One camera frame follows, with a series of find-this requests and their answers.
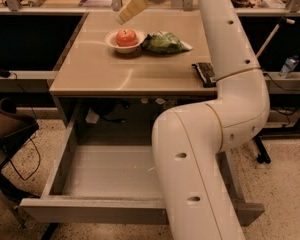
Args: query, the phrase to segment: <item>water bottle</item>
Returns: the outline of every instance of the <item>water bottle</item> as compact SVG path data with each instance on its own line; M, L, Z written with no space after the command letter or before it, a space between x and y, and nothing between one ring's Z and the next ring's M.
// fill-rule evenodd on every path
M286 61L284 62L281 71L279 72L279 76L281 76L282 78L290 77L291 72L296 68L298 63L299 63L299 56L297 55L287 58Z

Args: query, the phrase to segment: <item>bottle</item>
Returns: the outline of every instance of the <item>bottle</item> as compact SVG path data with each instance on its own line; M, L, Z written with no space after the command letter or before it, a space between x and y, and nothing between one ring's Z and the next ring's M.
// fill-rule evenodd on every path
M286 61L284 62L281 71L279 72L279 76L281 76L282 78L289 78L291 72L296 68L298 63L299 63L299 56L297 55L287 58Z

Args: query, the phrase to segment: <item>yellow object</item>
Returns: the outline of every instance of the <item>yellow object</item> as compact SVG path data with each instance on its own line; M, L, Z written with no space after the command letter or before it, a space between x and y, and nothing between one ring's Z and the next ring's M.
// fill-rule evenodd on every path
M128 0L128 2L121 8L116 20L120 24L124 24L132 17L136 16L148 7L148 0Z

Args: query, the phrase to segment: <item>black panel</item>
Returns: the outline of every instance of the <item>black panel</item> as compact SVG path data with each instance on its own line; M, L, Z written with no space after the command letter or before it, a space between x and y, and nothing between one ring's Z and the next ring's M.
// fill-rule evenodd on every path
M52 70L81 17L0 15L0 68Z
M240 16L255 53L259 51L279 19L280 17L274 16ZM289 19L295 20L295 24L282 24L259 57L260 65L266 71L280 71L287 57L293 55L300 57L300 17L289 17ZM300 62L295 71L300 72Z

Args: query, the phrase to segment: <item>green snack bag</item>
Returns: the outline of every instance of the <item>green snack bag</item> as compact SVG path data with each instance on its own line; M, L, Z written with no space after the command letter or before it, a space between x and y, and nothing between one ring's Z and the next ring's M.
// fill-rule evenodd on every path
M192 50L192 47L181 42L171 32L154 32L148 34L141 44L142 48L160 54L180 53Z

